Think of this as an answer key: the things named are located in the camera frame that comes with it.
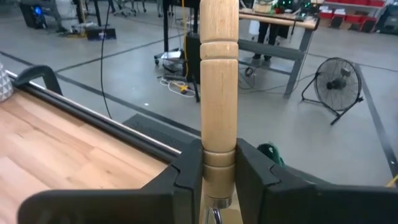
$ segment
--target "floor fan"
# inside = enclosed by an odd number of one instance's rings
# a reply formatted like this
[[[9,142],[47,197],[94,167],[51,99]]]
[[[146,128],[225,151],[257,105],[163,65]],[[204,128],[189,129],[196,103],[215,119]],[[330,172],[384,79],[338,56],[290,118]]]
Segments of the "floor fan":
[[[305,91],[313,83],[318,100],[304,97]],[[352,62],[342,58],[329,58],[319,67],[311,82],[305,87],[302,101],[322,104],[336,115],[330,123],[334,125],[361,97],[362,81]]]

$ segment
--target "light wood surface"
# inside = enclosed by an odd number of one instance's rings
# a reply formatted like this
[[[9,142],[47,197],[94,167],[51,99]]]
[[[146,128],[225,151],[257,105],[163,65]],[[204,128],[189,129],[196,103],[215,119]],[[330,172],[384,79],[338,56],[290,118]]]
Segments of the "light wood surface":
[[[295,18],[293,14],[273,14],[272,17],[262,16],[259,13],[254,12],[252,9],[240,9],[239,18],[240,19],[251,19],[259,22],[268,22],[271,24],[279,24],[284,26],[294,25],[292,19]],[[317,25],[317,20],[312,17],[306,18],[303,22],[296,21],[295,26],[304,27],[306,29],[315,29]]]
[[[239,1],[201,0],[200,20],[203,186],[208,197],[229,198],[237,133]]]
[[[33,96],[0,104],[0,223],[48,189],[139,189],[166,164]]]

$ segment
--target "gray floor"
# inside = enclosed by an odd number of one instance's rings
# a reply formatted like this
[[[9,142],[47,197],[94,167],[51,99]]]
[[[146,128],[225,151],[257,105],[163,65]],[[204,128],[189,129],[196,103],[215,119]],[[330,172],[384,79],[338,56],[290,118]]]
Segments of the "gray floor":
[[[106,4],[101,2],[100,6],[104,21]],[[147,4],[147,10],[137,17],[111,16],[109,19],[118,35],[117,40],[106,41],[104,48],[104,54],[110,55],[103,60],[104,89],[117,98],[108,100],[111,115],[123,122],[140,113],[137,110],[145,109],[200,129],[200,105],[159,84],[157,77],[164,71],[154,65],[153,55],[163,49],[162,20],[157,17],[154,4]],[[25,61],[20,63],[0,55],[8,70],[18,73],[27,68],[26,62],[61,70],[59,74],[64,78],[60,83],[66,97],[106,114],[102,97],[93,93],[95,91],[88,91],[100,90],[100,61],[96,60],[100,57],[100,42],[63,39],[53,32],[28,29],[18,14],[1,15],[0,29],[0,51]],[[241,21],[240,29],[241,37],[249,38],[248,21]],[[169,41],[170,47],[181,45],[181,39],[176,37],[179,34],[182,34],[181,28],[170,30],[170,36],[174,37]],[[298,29],[291,43],[286,45],[297,47],[301,34]],[[396,52],[396,36],[319,28],[313,36],[302,77],[314,73],[328,57],[343,57],[360,64],[390,144],[398,154]],[[241,52],[242,57],[250,55]],[[290,66],[277,58],[271,63]],[[286,85],[287,80],[287,76],[258,70],[255,78],[247,81],[257,89],[265,89]],[[356,105],[331,127],[333,115],[326,109],[300,103],[300,93],[309,81],[309,78],[301,81],[289,100],[280,94],[239,90],[239,137],[255,146],[272,141],[286,163],[336,184],[387,184],[392,178],[391,171],[369,112],[368,100]],[[285,87],[280,87],[273,93],[284,90]],[[308,96],[315,97],[312,87]]]

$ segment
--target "wooden post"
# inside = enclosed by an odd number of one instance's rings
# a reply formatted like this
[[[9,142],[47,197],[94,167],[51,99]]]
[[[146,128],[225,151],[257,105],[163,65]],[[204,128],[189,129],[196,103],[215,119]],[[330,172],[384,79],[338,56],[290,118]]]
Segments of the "wooden post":
[[[200,1],[201,141],[205,203],[227,208],[234,190],[239,0]]]

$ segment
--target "computer tower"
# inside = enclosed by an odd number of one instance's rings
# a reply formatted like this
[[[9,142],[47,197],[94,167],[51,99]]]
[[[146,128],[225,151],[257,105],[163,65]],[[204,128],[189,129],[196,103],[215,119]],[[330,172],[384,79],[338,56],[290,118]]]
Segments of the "computer tower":
[[[200,38],[198,34],[188,34],[185,38],[187,51],[188,77],[187,81],[192,82],[195,79],[200,84]],[[183,66],[183,74],[186,72],[186,65]]]
[[[40,6],[30,6],[23,3],[19,3],[22,15],[27,27],[35,29],[45,29],[47,24]]]

